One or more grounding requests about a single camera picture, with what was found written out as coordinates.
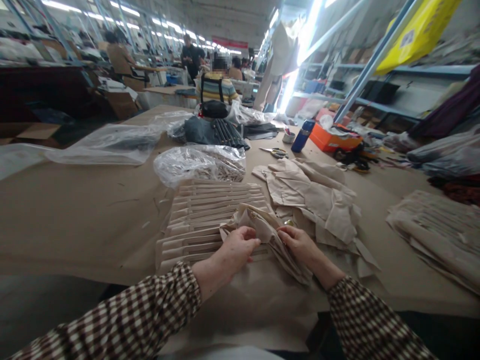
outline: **brown checkered shirt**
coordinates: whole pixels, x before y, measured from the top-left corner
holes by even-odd
[[[350,277],[328,294],[347,359],[435,359],[382,300]],[[179,262],[61,324],[10,359],[153,358],[195,316],[202,299],[190,266]]]

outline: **scissors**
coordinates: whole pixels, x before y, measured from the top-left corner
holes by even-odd
[[[285,150],[283,150],[279,147],[274,147],[272,149],[266,149],[266,148],[261,147],[260,150],[270,152],[270,154],[272,154],[272,156],[274,158],[277,158],[277,159],[283,159],[283,158],[288,159],[289,158],[289,154]]]

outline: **purple fabric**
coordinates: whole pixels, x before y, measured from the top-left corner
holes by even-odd
[[[441,139],[480,105],[480,65],[470,72],[470,80],[462,90],[450,97],[408,133],[411,138],[431,137]]]

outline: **blue water bottle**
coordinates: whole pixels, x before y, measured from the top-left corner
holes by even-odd
[[[301,130],[298,132],[295,141],[291,145],[291,150],[294,153],[299,153],[304,148],[305,144],[307,143],[307,139],[309,138],[312,130],[315,126],[315,120],[305,120],[303,123]]]

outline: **red banner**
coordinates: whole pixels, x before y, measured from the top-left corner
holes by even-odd
[[[212,42],[222,45],[227,49],[228,48],[240,48],[240,49],[249,48],[249,43],[245,41],[235,41],[235,40],[227,39],[225,37],[218,37],[218,36],[212,36],[211,40]]]

